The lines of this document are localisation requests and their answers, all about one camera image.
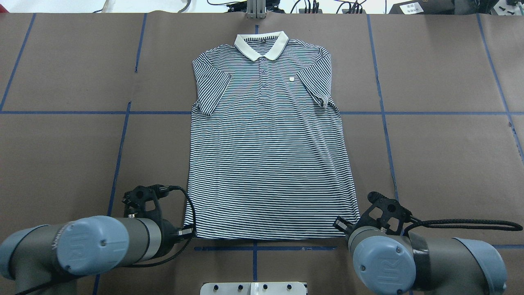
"shirt collar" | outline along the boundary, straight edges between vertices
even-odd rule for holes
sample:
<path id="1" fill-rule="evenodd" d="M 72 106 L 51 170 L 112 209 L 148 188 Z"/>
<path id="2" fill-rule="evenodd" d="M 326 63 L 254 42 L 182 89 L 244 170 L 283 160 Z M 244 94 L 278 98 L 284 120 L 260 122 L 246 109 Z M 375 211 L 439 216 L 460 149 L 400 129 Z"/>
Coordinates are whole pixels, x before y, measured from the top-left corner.
<path id="1" fill-rule="evenodd" d="M 273 44 L 273 47 L 264 55 L 258 53 L 254 49 L 251 48 L 250 45 L 246 43 L 246 39 L 252 39 L 252 40 L 265 40 L 269 39 L 269 37 L 277 37 L 277 40 Z M 286 44 L 288 43 L 288 36 L 283 31 L 275 32 L 275 33 L 266 33 L 266 34 L 254 34 L 254 35 L 237 35 L 235 40 L 235 47 L 242 52 L 243 55 L 245 55 L 247 58 L 249 58 L 252 61 L 257 60 L 258 58 L 264 56 L 267 59 L 270 60 L 276 60 L 280 54 L 282 54 L 282 51 L 284 51 L 284 48 L 286 47 Z"/>

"wire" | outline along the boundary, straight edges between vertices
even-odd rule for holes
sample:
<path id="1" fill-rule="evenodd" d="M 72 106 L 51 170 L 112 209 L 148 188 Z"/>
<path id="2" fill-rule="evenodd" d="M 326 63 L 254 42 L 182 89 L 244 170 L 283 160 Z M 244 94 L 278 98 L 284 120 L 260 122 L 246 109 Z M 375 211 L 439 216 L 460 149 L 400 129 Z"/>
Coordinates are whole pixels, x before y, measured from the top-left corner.
<path id="1" fill-rule="evenodd" d="M 33 293 L 33 292 L 35 292 L 37 290 L 43 289 L 43 288 L 49 288 L 49 287 L 52 287 L 52 286 L 60 284 L 60 283 L 67 283 L 69 281 L 72 281 L 72 280 L 75 280 L 75 279 L 80 279 L 80 278 L 83 278 L 83 277 L 85 277 L 85 276 L 74 276 L 74 277 L 68 277 L 66 279 L 64 279 L 64 278 L 51 279 L 47 283 L 43 283 L 43 284 L 34 286 L 32 288 L 29 288 L 27 290 L 24 290 L 22 292 L 18 292 L 15 295 L 27 295 L 27 294 Z"/>
<path id="2" fill-rule="evenodd" d="M 207 2 L 208 2 L 209 5 L 216 5 L 216 6 L 218 6 L 218 5 L 226 5 L 226 4 L 235 4 L 235 3 L 240 3 L 239 1 L 234 1 L 234 2 L 217 3 L 217 4 L 216 4 L 216 3 L 210 3 L 209 0 L 207 0 Z"/>
<path id="3" fill-rule="evenodd" d="M 289 13 L 293 13 L 294 8 L 297 6 L 297 4 L 298 4 L 300 1 L 302 1 L 302 0 L 297 0 L 297 1 L 295 2 L 295 4 L 293 5 L 293 8 L 291 9 L 291 11 L 290 11 Z"/>
<path id="4" fill-rule="evenodd" d="M 184 8 L 182 8 L 181 10 L 179 10 L 177 13 L 183 13 L 184 11 L 186 11 L 186 9 L 188 9 L 189 5 L 191 4 L 191 0 L 187 0 Z"/>
<path id="5" fill-rule="evenodd" d="M 348 4 L 350 5 L 350 9 L 351 9 L 351 4 L 352 4 L 352 3 L 351 3 L 351 2 L 348 2 L 348 1 L 343 1 L 343 2 L 340 4 L 339 8 L 336 10 L 335 14 L 339 13 L 339 10 L 340 10 L 340 8 L 342 7 L 342 5 L 344 5 L 344 4 L 346 4 L 346 3 L 348 3 Z"/>
<path id="6" fill-rule="evenodd" d="M 484 224 L 484 226 L 476 225 L 465 225 L 465 224 Z M 408 235 L 408 232 L 416 227 L 423 226 L 427 228 L 464 228 L 464 229 L 492 229 L 492 230 L 508 230 L 508 231 L 521 231 L 522 226 L 520 224 L 504 221 L 504 220 L 488 220 L 488 219 L 439 219 L 439 220 L 426 220 L 417 221 L 412 225 L 406 227 L 404 230 L 404 236 Z"/>
<path id="7" fill-rule="evenodd" d="M 191 212 L 193 213 L 193 235 L 191 235 L 189 237 L 189 239 L 185 242 L 184 246 L 182 246 L 182 248 L 180 248 L 180 250 L 178 250 L 178 252 L 176 252 L 175 254 L 173 254 L 173 256 L 171 256 L 171 257 L 169 257 L 167 259 L 164 259 L 164 260 L 159 261 L 159 262 L 151 263 L 151 264 L 133 264 L 133 265 L 128 265 L 128 266 L 124 266 L 124 267 L 130 267 L 130 268 L 153 267 L 153 266 L 158 266 L 158 265 L 164 264 L 166 262 L 169 262 L 169 261 L 175 259 L 177 256 L 179 256 L 187 248 L 187 246 L 189 245 L 189 242 L 191 242 L 193 237 L 196 235 L 196 233 L 197 233 L 197 216 L 195 214 L 195 207 L 193 206 L 193 202 L 189 198 L 188 193 L 182 187 L 176 186 L 176 185 L 170 185 L 169 189 L 172 190 L 172 191 L 174 191 L 174 190 L 182 191 L 184 193 L 185 198 L 188 200 L 189 206 L 191 207 Z"/>

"robotic arm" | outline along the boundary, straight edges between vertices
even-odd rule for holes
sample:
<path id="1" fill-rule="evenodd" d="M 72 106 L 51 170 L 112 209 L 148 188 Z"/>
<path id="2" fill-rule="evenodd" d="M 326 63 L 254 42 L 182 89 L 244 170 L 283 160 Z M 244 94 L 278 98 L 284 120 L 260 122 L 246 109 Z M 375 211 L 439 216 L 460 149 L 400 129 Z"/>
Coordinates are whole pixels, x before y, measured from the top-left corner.
<path id="1" fill-rule="evenodd" d="M 506 289 L 507 273 L 502 257 L 490 244 L 460 238 L 423 238 L 408 233 L 417 226 L 522 230 L 522 226 L 501 220 L 447 219 L 422 222 L 395 199 L 371 192 L 372 206 L 356 224 L 338 217 L 334 226 L 346 233 L 353 268 L 360 280 L 379 295 L 398 295 L 408 290 L 426 295 L 500 295 Z M 379 208 L 379 218 L 369 213 Z M 398 220 L 396 230 L 388 221 Z M 403 224 L 408 226 L 403 234 Z M 444 224 L 495 224 L 471 226 Z"/>
<path id="2" fill-rule="evenodd" d="M 194 225 L 175 228 L 162 218 L 158 199 L 179 186 L 137 186 L 125 193 L 127 218 L 92 216 L 61 225 L 40 225 L 10 235 L 0 245 L 0 273 L 16 280 L 17 294 L 44 289 L 41 295 L 76 294 L 75 279 L 116 267 L 148 267 L 181 253 L 195 234 Z M 155 209 L 146 210 L 152 201 Z M 195 214 L 191 201 L 188 203 Z M 178 253 L 150 265 L 137 262 L 166 255 L 187 240 Z"/>

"polo shirt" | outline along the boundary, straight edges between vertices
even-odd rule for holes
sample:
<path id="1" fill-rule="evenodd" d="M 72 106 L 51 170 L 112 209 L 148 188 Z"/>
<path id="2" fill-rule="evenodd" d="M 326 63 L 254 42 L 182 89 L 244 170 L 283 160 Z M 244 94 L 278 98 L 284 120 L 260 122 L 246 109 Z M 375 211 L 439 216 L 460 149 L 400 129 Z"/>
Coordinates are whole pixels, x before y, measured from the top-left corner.
<path id="1" fill-rule="evenodd" d="M 356 222 L 359 213 L 329 52 L 283 31 L 238 35 L 193 67 L 188 194 L 197 236 L 343 236 L 336 217 Z"/>

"blue tape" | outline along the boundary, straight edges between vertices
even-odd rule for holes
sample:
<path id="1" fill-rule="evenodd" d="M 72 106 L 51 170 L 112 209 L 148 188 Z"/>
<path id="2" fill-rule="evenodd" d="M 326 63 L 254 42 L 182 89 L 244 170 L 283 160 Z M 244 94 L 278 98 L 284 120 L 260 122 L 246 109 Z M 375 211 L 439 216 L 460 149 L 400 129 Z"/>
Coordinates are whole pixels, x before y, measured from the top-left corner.
<path id="1" fill-rule="evenodd" d="M 520 154 L 520 160 L 524 164 L 524 152 L 522 151 L 522 145 L 520 144 L 519 136 L 517 135 L 517 131 L 515 130 L 515 124 L 513 124 L 513 119 L 511 118 L 511 114 L 509 112 L 508 103 L 506 102 L 506 97 L 504 96 L 504 92 L 502 91 L 502 87 L 500 86 L 500 81 L 498 80 L 497 71 L 495 70 L 495 66 L 493 65 L 491 54 L 489 53 L 489 48 L 486 42 L 486 37 L 484 36 L 484 29 L 482 28 L 481 15 L 478 13 L 477 13 L 477 22 L 478 22 L 478 28 L 481 31 L 482 43 L 484 43 L 484 49 L 486 49 L 486 55 L 488 57 L 489 66 L 492 69 L 493 77 L 495 77 L 495 82 L 497 83 L 498 92 L 500 93 L 500 98 L 502 99 L 502 103 L 504 105 L 504 110 L 506 110 L 508 121 L 511 124 L 511 131 L 513 132 L 513 138 L 515 139 L 515 143 L 517 144 L 517 149 Z"/>
<path id="2" fill-rule="evenodd" d="M 191 115 L 191 111 L 132 111 L 132 115 Z"/>
<path id="3" fill-rule="evenodd" d="M 140 51 L 142 50 L 142 40 L 144 40 L 144 30 L 146 28 L 147 13 L 144 13 L 144 20 L 142 20 L 142 31 L 140 32 L 140 41 L 138 42 L 138 50 L 136 51 L 135 73 L 138 72 L 138 62 L 140 61 Z"/>
<path id="4" fill-rule="evenodd" d="M 398 199 L 398 189 L 397 189 L 397 179 L 395 177 L 395 168 L 393 166 L 393 156 L 391 155 L 391 145 L 389 144 L 389 133 L 386 122 L 386 111 L 384 110 L 384 100 L 382 99 L 382 87 L 380 86 L 380 81 L 378 79 L 378 66 L 377 66 L 377 56 L 375 54 L 375 43 L 373 42 L 373 31 L 371 29 L 371 18 L 369 14 L 367 16 L 367 27 L 369 30 L 369 42 L 371 44 L 371 54 L 373 55 L 373 66 L 375 67 L 375 79 L 377 81 L 377 91 L 378 96 L 380 97 L 380 111 L 382 114 L 382 125 L 384 126 L 384 136 L 386 137 L 386 148 L 388 150 L 388 160 L 389 160 L 389 170 L 391 171 L 391 178 L 393 179 L 393 186 L 395 187 L 395 199 Z"/>
<path id="5" fill-rule="evenodd" d="M 341 115 L 382 115 L 382 112 L 359 112 L 359 111 L 350 111 L 350 112 L 340 112 Z"/>
<path id="6" fill-rule="evenodd" d="M 124 119 L 124 127 L 122 128 L 122 137 L 120 138 L 120 147 L 118 148 L 118 157 L 116 158 L 115 176 L 113 177 L 113 186 L 111 187 L 111 196 L 109 198 L 109 206 L 107 208 L 107 215 L 111 216 L 113 210 L 113 200 L 115 199 L 116 180 L 120 172 L 120 160 L 122 159 L 122 149 L 124 148 L 124 140 L 126 138 L 127 121 L 129 120 L 129 111 L 131 109 L 131 102 L 127 104 L 126 118 Z"/>
<path id="7" fill-rule="evenodd" d="M 29 115 L 29 114 L 45 114 L 45 115 L 57 115 L 57 114 L 96 114 L 96 115 L 125 115 L 124 111 L 1 111 L 1 114 L 20 114 L 20 115 Z"/>
<path id="8" fill-rule="evenodd" d="M 18 68 L 18 63 L 20 62 L 20 58 L 22 58 L 22 53 L 24 53 L 24 48 L 26 47 L 27 39 L 29 39 L 29 33 L 31 32 L 32 26 L 35 23 L 35 17 L 36 13 L 33 13 L 31 22 L 29 23 L 29 27 L 27 28 L 26 37 L 24 38 L 24 42 L 22 42 L 22 46 L 20 47 L 20 51 L 18 52 L 18 57 L 16 58 L 15 66 L 13 67 L 13 70 L 11 71 L 11 76 L 9 77 L 9 82 L 7 82 L 7 87 L 5 88 L 4 96 L 2 97 L 2 101 L 0 102 L 0 111 L 4 108 L 5 100 L 7 99 L 7 94 L 9 93 L 11 83 L 13 82 L 13 78 L 15 77 L 16 69 Z"/>
<path id="9" fill-rule="evenodd" d="M 257 241 L 253 241 L 253 282 L 258 281 L 258 273 L 257 273 Z"/>
<path id="10" fill-rule="evenodd" d="M 386 115 L 506 115 L 505 112 L 384 112 Z"/>
<path id="11" fill-rule="evenodd" d="M 96 275 L 96 278 L 95 278 L 95 285 L 93 286 L 93 295 L 97 295 L 97 294 L 98 294 L 98 285 L 99 285 L 99 282 L 100 282 L 100 274 Z"/>

